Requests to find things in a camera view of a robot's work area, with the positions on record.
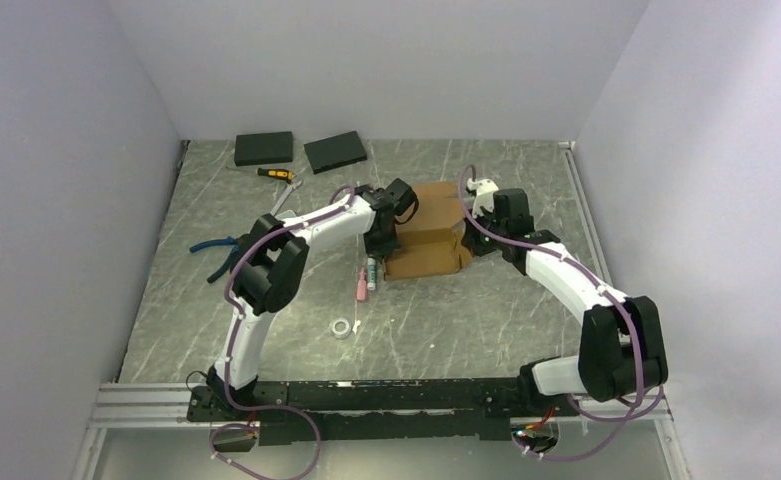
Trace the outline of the brown cardboard box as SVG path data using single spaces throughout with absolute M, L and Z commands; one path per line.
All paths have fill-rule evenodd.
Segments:
M 387 281 L 453 275 L 472 259 L 462 244 L 465 216 L 457 186 L 432 182 L 413 190 L 419 209 L 409 222 L 396 227 L 401 248 L 383 261 Z

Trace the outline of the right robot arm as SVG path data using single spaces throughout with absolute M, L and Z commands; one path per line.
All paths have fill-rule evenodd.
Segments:
M 537 282 L 578 322 L 579 351 L 534 361 L 518 375 L 517 401 L 540 415 L 556 397 L 588 395 L 622 400 L 662 386 L 668 379 L 659 312 L 647 296 L 629 296 L 579 262 L 548 230 L 538 230 L 519 188 L 469 180 L 463 244 L 473 255 L 499 252 L 520 274 Z

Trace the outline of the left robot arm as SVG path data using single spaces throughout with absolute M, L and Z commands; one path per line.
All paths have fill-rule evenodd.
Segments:
M 387 259 L 401 248 L 397 227 L 418 206 L 413 188 L 395 179 L 386 188 L 342 187 L 329 205 L 302 216 L 256 220 L 228 266 L 224 298 L 232 321 L 207 373 L 214 407 L 224 417 L 238 420 L 251 411 L 266 336 L 276 313 L 295 298 L 310 254 L 360 236 L 368 257 Z

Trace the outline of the clear tape roll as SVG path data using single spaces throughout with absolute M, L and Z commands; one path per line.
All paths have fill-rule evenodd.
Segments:
M 331 322 L 330 332 L 336 339 L 345 339 L 352 333 L 352 325 L 345 318 L 338 318 Z

